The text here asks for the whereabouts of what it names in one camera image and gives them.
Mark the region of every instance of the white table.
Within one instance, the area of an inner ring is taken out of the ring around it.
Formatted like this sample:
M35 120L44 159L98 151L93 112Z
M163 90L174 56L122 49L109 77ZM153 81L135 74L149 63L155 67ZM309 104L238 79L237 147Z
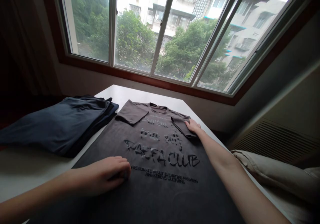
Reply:
M160 106L166 106L171 110L189 115L197 123L200 123L202 129L204 129L211 138L225 147L183 100L117 85L108 87L95 95L95 97L105 99L112 97L112 101L119 104L119 109L116 112L121 110L128 99L133 102L151 102ZM104 128L105 127L93 135L85 147L73 159L55 156L46 152L19 148L6 148L0 151L0 202L37 187L66 170L71 169ZM261 187L249 173L248 175L259 189L278 207L277 203L274 202L263 187Z

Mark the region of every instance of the t-shirt sleeve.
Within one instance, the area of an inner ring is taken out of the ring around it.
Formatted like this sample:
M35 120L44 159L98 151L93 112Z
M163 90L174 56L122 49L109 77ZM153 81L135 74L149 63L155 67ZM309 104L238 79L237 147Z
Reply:
M187 138L197 138L198 136L195 133L191 132L187 128L187 125L184 123L184 121L188 121L189 118L189 116L186 118L171 117L171 121Z
M143 110L135 105L131 100L128 100L121 111L117 114L116 119L134 125L148 113L149 111Z

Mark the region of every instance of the folded navy shirt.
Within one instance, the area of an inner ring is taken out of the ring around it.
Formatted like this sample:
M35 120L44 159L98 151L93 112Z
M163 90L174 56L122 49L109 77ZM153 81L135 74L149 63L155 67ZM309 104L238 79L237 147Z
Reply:
M0 130L0 145L32 147L75 157L90 137L112 119L119 106L111 100L89 95L65 98Z

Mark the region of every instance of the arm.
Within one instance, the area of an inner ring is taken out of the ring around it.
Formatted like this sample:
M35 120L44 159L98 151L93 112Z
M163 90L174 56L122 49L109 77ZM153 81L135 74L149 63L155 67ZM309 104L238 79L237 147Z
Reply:
M131 167L127 159L108 157L89 166L71 169L19 196L0 203L0 223L22 223L39 209L70 194L99 195L130 177Z
M290 223L252 182L231 153L209 137L194 120L185 123L200 138L213 168L246 223Z

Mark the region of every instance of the forearm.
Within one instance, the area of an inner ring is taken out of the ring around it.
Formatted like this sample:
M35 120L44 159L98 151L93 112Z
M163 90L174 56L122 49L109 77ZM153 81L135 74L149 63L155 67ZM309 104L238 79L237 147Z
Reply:
M26 221L39 209L70 193L64 173L19 196L0 203L0 223L19 223Z
M240 166L234 156L209 137L203 129L197 130L196 134L201 140L208 158L216 171L219 171L222 168L235 168L236 166Z
M197 130L196 134L246 223L289 223L230 152L202 129Z

